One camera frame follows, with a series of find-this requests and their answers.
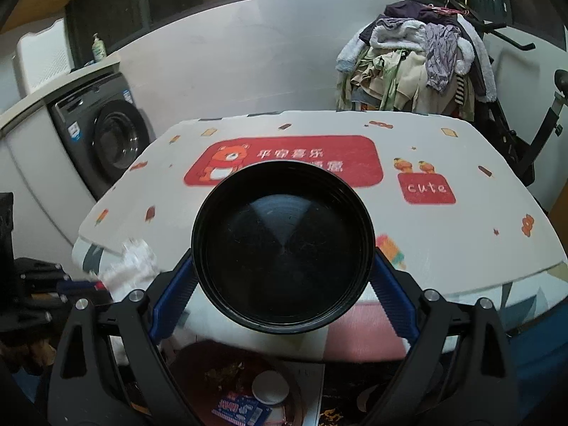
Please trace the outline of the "green instant noodle cup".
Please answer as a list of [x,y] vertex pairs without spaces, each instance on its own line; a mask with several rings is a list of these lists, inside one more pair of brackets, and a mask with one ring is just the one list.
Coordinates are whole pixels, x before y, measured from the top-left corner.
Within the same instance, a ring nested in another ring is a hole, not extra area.
[[277,371],[264,371],[252,383],[252,393],[262,404],[281,404],[289,395],[290,387],[283,375]]

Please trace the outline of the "black washing machine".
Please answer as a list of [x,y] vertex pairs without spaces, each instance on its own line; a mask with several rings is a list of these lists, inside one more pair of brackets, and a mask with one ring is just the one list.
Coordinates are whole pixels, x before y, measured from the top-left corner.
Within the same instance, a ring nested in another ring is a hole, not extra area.
[[52,101],[48,111],[69,159],[96,200],[154,138],[119,72],[72,89]]

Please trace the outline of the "exercise bike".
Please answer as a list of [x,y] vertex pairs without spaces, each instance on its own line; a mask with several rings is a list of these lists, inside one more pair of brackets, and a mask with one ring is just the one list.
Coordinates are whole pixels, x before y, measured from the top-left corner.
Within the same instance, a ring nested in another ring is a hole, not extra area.
[[[567,43],[549,42],[524,29],[503,27],[484,37],[493,69],[499,104],[512,129],[531,141],[553,104],[556,70],[567,68]],[[543,202],[556,197],[567,179],[567,110],[559,113],[560,135],[551,135],[534,163],[530,191]]]

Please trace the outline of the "detergent bottle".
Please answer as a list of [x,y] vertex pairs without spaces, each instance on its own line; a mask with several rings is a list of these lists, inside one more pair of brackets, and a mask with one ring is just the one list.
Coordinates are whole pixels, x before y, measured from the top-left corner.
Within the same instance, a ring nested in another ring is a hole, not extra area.
[[107,57],[105,43],[99,38],[97,33],[93,35],[92,56],[95,62],[102,62]]

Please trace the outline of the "pile of clothes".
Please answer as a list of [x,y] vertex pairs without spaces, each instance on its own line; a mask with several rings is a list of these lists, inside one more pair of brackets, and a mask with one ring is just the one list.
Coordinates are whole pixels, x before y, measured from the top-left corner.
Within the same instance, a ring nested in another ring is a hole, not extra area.
[[498,98],[483,23],[468,12],[403,0],[385,7],[340,51],[339,111],[411,111],[474,121]]

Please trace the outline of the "cartoon print bed sheet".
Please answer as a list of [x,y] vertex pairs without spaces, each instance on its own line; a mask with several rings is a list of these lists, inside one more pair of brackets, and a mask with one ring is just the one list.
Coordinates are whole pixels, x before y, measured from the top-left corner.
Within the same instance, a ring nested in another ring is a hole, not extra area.
[[198,288],[179,345],[312,360],[405,354],[374,260],[449,301],[491,301],[507,330],[567,296],[566,253],[529,190],[475,127],[431,114],[180,122],[94,205],[73,259],[115,300],[187,261]]

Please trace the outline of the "blue milk carton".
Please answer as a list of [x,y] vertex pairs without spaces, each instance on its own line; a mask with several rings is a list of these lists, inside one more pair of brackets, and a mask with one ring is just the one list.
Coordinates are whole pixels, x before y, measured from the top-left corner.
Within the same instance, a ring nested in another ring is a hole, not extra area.
[[254,397],[227,393],[212,409],[212,414],[237,426],[263,425],[272,413],[272,409],[260,403]]

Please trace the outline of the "black round bowl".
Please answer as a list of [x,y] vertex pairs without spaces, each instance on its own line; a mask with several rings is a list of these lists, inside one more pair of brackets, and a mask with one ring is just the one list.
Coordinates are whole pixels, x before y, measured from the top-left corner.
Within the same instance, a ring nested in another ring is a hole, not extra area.
[[368,285],[375,230],[358,194],[316,165],[269,160],[219,182],[192,227],[209,301],[261,333],[296,335],[343,316]]

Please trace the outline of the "white paper bag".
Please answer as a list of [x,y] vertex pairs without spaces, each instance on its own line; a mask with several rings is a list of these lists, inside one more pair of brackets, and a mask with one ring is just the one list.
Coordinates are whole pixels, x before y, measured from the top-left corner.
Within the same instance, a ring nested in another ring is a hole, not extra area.
[[161,270],[144,240],[127,240],[117,262],[100,266],[98,271],[91,268],[88,273],[105,286],[114,302],[119,302],[133,290],[146,291]]

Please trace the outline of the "trash bin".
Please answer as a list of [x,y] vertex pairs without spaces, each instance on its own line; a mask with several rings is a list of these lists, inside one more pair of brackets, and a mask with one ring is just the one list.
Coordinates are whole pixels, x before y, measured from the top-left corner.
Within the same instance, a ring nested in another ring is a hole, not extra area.
[[196,342],[169,370],[205,425],[361,425],[402,365],[305,362]]

